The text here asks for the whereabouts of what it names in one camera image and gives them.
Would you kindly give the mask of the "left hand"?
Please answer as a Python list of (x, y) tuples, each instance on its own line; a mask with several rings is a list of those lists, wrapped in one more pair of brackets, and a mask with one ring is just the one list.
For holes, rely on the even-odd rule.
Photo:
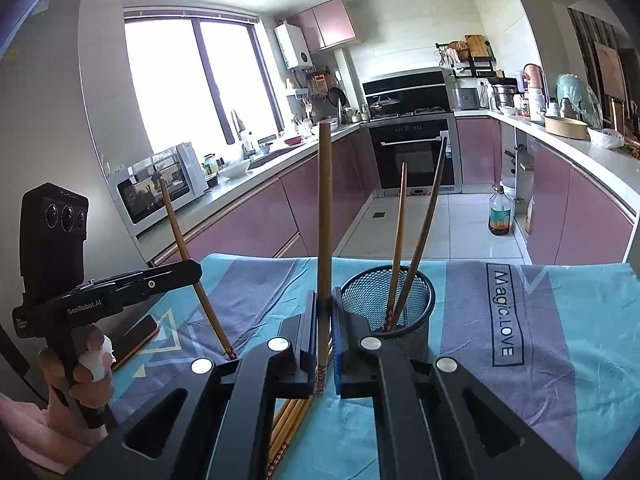
[(49, 401), (46, 409), (48, 426), (73, 440), (85, 445), (96, 445), (107, 435), (105, 425), (89, 428), (85, 419), (77, 415), (72, 408), (77, 408), (78, 401), (85, 408), (102, 411), (114, 392), (111, 376), (113, 363), (110, 352), (103, 352), (104, 333), (99, 327), (91, 326), (86, 335), (86, 349), (90, 352), (101, 352), (104, 377), (95, 382), (91, 370), (78, 363), (74, 369), (73, 385), (69, 385), (65, 376), (63, 363), (50, 348), (43, 348), (38, 354), (38, 365), (49, 388)]

